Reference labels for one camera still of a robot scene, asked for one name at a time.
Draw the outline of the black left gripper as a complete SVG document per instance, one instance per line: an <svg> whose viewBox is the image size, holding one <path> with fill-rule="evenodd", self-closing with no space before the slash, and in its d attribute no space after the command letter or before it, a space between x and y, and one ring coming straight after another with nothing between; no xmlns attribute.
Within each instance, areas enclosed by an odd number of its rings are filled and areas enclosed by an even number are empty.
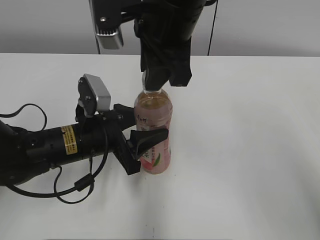
<svg viewBox="0 0 320 240"><path fill-rule="evenodd" d="M114 104L113 109L100 112L92 118L85 117L84 110L77 105L75 120L78 126L78 146L83 156L103 155L102 161L93 173L98 175L107 162L109 153L113 153L128 175L139 173L139 160L145 152L168 138L169 130L130 132L129 142L123 131L136 125L134 108L122 104Z"/></svg>

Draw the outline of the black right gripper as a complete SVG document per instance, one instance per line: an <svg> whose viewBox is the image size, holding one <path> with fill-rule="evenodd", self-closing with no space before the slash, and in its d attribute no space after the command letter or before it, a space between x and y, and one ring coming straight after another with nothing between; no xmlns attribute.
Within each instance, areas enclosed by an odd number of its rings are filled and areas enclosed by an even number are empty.
<svg viewBox="0 0 320 240"><path fill-rule="evenodd" d="M172 87L189 84L190 18L179 14L143 14L134 21L134 33L140 40L140 69L147 71L147 91L159 91L168 80Z"/></svg>

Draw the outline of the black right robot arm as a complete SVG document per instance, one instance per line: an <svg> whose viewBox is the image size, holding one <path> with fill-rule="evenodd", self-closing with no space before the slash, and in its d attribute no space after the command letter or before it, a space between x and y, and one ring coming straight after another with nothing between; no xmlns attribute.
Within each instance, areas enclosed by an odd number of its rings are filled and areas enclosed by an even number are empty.
<svg viewBox="0 0 320 240"><path fill-rule="evenodd" d="M192 77L192 34L205 7L204 0L145 0L134 21L140 40L144 88L158 91L166 82L186 87Z"/></svg>

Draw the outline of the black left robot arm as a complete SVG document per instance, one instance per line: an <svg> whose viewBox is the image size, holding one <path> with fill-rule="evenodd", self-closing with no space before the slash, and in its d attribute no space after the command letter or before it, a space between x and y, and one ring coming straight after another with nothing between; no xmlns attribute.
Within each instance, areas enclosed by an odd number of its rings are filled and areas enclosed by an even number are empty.
<svg viewBox="0 0 320 240"><path fill-rule="evenodd" d="M0 184L23 184L55 166L113 153L128 175L141 170L140 157L168 138L165 127L123 131L136 124L134 109L115 104L115 109L85 117L77 107L76 124L28 131L0 124Z"/></svg>

